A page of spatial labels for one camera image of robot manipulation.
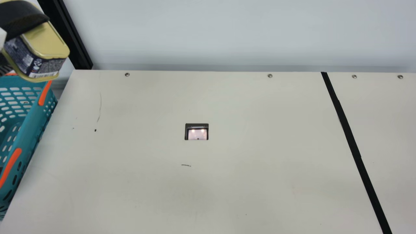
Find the black mark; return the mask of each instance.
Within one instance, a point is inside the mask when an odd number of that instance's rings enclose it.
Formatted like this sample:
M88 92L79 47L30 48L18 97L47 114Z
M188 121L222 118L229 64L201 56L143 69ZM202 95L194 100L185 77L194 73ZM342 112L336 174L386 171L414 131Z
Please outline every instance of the black mark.
M97 123L98 123L98 120L100 120L100 117L101 117L101 105L102 105L102 98L101 98L101 92L100 92L100 114L98 115Z

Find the white wall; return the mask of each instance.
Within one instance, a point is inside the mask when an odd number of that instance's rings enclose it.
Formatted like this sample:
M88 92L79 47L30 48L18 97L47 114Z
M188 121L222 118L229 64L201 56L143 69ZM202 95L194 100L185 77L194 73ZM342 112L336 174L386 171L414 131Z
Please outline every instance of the white wall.
M65 0L98 69L413 71L414 0Z

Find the table surface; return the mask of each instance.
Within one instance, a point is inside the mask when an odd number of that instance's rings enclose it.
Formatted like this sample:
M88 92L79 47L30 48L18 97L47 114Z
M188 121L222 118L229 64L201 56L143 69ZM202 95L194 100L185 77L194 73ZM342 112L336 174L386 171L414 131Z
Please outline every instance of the table surface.
M0 233L381 233L320 73L124 73L73 72Z
M416 74L329 73L393 233L416 233Z

